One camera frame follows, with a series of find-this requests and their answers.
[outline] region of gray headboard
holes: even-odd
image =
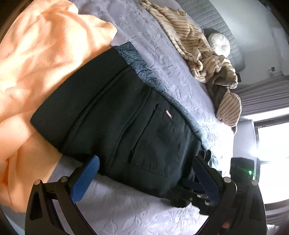
[[[228,59],[236,69],[236,73],[245,68],[241,51],[232,32],[223,20],[219,12],[209,0],[176,0],[185,12],[200,26],[203,27],[206,36],[219,32],[225,35],[231,44],[231,53]]]

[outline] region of zippered pocket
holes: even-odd
[[[183,133],[156,105],[142,134],[131,150],[128,163],[140,170],[168,177],[179,165],[183,151]]]

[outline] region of round cushion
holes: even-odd
[[[223,55],[225,58],[229,56],[231,45],[229,40],[223,34],[213,33],[209,36],[208,41],[211,48],[218,56]]]

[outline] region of silver bolt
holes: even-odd
[[[226,182],[226,183],[231,183],[231,179],[230,179],[229,177],[225,177],[225,178],[224,178],[224,182]]]
[[[61,182],[66,182],[66,181],[68,181],[68,176],[62,176],[61,178],[60,178],[60,181]]]
[[[255,181],[255,180],[252,180],[252,181],[251,181],[251,184],[254,185],[254,186],[257,186],[257,185],[258,185],[258,182]]]
[[[40,184],[40,179],[35,180],[35,181],[34,181],[34,184],[35,184],[35,185],[39,185],[39,184]]]

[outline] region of black garment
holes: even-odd
[[[189,174],[201,149],[178,110],[114,48],[67,79],[31,123],[64,155],[97,155],[100,174],[157,197]]]

